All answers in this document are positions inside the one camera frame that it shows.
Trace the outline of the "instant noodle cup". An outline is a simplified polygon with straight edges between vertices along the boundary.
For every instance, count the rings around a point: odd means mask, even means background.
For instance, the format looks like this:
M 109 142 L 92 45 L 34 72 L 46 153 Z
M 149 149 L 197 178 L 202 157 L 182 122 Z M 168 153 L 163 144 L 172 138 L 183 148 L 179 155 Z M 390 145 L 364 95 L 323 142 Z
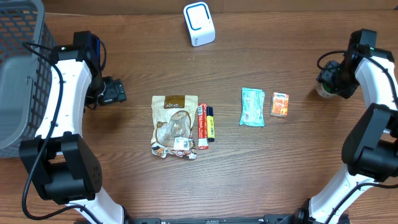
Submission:
M 324 98 L 332 98 L 336 96 L 336 93 L 333 93 L 331 88 L 326 83 L 318 82 L 316 85 L 317 93 Z

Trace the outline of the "yellow highlighter marker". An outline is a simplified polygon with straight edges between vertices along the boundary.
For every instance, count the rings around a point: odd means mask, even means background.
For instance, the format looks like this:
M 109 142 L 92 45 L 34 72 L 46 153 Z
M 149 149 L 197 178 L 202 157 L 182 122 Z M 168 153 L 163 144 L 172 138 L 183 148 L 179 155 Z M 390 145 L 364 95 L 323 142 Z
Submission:
M 209 142 L 215 141 L 215 124 L 213 116 L 213 108 L 208 106 L 206 108 L 206 127 L 207 127 L 207 139 Z

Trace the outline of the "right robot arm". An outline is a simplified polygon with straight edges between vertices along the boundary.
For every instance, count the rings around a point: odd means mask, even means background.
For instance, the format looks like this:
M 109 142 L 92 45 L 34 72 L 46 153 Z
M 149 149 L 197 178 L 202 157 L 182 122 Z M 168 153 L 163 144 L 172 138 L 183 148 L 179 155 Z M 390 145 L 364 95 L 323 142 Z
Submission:
M 322 97 L 350 98 L 360 88 L 366 111 L 346 137 L 339 171 L 320 191 L 282 223 L 348 223 L 345 210 L 372 187 L 387 188 L 397 177 L 397 80 L 392 52 L 376 47 L 377 33 L 354 31 L 341 62 L 319 66 L 317 92 Z

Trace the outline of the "teal tissue pack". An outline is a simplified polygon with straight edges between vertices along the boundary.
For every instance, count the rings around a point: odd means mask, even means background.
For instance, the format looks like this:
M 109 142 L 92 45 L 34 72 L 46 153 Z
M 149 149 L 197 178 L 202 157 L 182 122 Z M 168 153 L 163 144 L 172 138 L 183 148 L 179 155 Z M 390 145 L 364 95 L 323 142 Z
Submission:
M 242 113 L 239 124 L 264 127 L 264 100 L 265 93 L 260 89 L 242 88 Z

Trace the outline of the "red snack stick packet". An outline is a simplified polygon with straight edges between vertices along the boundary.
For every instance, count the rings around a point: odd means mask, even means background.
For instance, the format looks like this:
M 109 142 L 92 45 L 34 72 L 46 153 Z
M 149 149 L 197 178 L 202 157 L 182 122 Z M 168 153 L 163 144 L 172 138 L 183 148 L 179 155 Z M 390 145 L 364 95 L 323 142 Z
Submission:
M 209 149 L 207 138 L 207 122 L 206 122 L 206 103 L 198 105 L 198 148 L 199 150 Z

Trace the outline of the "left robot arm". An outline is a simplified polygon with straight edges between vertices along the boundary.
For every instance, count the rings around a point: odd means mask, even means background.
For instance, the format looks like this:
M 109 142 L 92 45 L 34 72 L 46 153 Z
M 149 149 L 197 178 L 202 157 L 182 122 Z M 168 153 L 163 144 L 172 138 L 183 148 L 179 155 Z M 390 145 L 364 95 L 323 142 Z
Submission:
M 88 30 L 76 32 L 71 45 L 54 46 L 44 60 L 52 72 L 44 118 L 35 137 L 19 148 L 29 174 L 24 215 L 45 220 L 75 209 L 89 223 L 131 223 L 126 209 L 103 188 L 100 162 L 82 137 L 86 108 L 127 99 L 120 79 L 102 75 L 105 44 Z

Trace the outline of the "brown snack pouch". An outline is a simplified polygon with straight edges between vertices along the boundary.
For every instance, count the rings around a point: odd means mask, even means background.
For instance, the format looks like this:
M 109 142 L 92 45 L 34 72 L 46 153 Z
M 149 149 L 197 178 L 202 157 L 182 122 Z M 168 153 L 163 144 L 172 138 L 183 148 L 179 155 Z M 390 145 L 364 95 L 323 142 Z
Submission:
M 169 154 L 183 159 L 197 158 L 197 147 L 192 137 L 198 97 L 169 95 L 152 97 L 154 131 L 150 149 L 161 158 Z

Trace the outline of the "orange tissue pack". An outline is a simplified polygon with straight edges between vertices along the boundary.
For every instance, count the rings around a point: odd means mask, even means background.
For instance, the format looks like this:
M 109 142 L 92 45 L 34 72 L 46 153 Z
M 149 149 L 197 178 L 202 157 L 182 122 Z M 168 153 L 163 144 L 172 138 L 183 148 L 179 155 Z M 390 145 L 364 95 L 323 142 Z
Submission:
M 289 108 L 289 95 L 285 93 L 273 92 L 271 99 L 270 115 L 286 117 Z

